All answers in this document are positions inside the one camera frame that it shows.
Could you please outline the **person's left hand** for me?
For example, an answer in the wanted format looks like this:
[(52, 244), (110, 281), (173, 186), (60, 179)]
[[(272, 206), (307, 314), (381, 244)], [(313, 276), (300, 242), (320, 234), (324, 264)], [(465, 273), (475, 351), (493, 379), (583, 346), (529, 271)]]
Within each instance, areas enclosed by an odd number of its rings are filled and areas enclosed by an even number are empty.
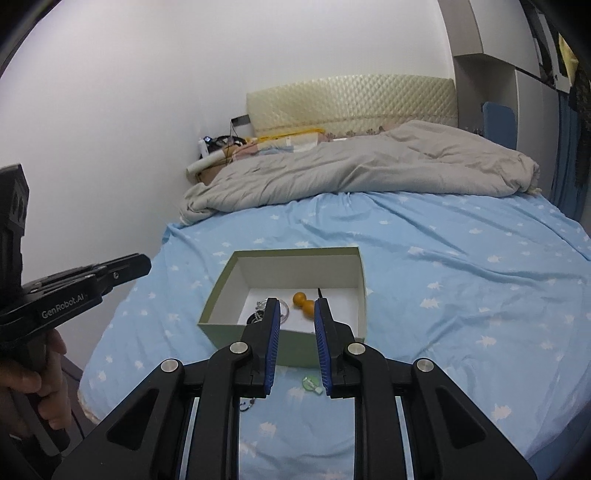
[(41, 374), (27, 370), (14, 361), (1, 363), (1, 426), (9, 434), (20, 438), (32, 435), (18, 412), (12, 392), (39, 395), (38, 412), (53, 430), (70, 426), (68, 387), (61, 370), (61, 360), (66, 352), (59, 332), (52, 330), (47, 334), (46, 365)]

